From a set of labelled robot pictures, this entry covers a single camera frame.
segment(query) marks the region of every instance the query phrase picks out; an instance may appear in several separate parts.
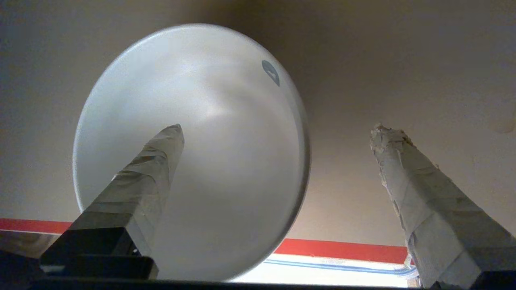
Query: red wall trim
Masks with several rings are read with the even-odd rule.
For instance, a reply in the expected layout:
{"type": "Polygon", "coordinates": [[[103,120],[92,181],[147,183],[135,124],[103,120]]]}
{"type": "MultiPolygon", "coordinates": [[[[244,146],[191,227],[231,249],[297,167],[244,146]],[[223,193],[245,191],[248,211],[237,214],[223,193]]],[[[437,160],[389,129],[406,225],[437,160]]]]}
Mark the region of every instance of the red wall trim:
{"type": "Polygon", "coordinates": [[[403,264],[407,248],[287,238],[275,253],[403,264]]]}
{"type": "MultiPolygon", "coordinates": [[[[0,219],[0,230],[61,234],[71,224],[64,221],[0,219]]],[[[407,257],[407,248],[287,238],[275,253],[402,264],[407,257]]]]}
{"type": "Polygon", "coordinates": [[[71,225],[66,221],[0,218],[0,230],[62,234],[71,225]]]}

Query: wall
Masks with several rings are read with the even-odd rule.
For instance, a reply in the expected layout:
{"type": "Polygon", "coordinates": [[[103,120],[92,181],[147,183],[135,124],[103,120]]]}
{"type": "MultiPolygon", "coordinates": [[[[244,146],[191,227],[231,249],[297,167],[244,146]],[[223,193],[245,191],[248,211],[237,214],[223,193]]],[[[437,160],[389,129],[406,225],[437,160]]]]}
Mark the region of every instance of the wall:
{"type": "Polygon", "coordinates": [[[312,175],[292,238],[401,246],[368,132],[415,144],[516,233],[515,2],[2,2],[0,214],[70,221],[75,127],[127,46],[187,22],[236,29],[289,71],[307,107],[312,175]]]}

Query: dish logo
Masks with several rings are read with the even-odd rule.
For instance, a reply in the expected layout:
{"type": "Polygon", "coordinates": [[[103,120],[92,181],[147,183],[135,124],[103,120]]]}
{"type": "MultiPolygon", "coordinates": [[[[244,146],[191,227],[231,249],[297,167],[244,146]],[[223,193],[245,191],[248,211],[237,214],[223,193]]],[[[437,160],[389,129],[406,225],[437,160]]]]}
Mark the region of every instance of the dish logo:
{"type": "Polygon", "coordinates": [[[267,60],[262,60],[262,67],[263,70],[272,78],[272,80],[280,86],[280,76],[278,75],[278,72],[276,69],[268,62],[267,60]]]}

